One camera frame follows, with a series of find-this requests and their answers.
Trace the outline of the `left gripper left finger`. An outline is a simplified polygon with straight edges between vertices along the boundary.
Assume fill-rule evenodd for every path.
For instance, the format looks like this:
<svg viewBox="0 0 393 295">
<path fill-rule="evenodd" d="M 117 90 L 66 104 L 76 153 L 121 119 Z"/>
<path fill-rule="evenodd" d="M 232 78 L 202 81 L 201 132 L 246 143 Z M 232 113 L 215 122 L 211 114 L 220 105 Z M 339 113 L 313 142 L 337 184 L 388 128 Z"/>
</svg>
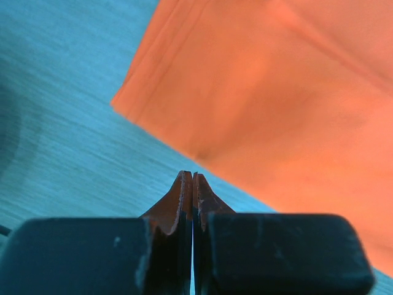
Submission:
<svg viewBox="0 0 393 295">
<path fill-rule="evenodd" d="M 192 176 L 138 218 L 35 218 L 1 256 L 2 294 L 188 294 Z"/>
</svg>

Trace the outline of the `orange t shirt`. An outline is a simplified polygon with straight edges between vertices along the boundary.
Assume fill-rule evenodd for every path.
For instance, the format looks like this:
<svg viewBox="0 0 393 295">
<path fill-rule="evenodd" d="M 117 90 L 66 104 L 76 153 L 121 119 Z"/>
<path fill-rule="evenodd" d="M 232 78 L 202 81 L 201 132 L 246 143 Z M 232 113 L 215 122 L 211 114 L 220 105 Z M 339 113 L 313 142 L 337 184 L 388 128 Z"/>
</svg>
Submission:
<svg viewBox="0 0 393 295">
<path fill-rule="evenodd" d="M 160 1 L 112 106 L 392 273 L 391 1 Z"/>
</svg>

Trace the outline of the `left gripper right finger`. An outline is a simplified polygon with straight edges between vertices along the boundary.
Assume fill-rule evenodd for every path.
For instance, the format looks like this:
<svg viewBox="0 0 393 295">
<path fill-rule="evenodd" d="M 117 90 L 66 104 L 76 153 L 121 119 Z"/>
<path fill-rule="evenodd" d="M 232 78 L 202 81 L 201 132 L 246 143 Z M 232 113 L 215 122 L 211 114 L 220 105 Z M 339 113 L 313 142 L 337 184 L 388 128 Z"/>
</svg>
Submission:
<svg viewBox="0 0 393 295">
<path fill-rule="evenodd" d="M 197 294 L 368 294 L 375 276 L 335 214 L 237 213 L 193 176 Z"/>
</svg>

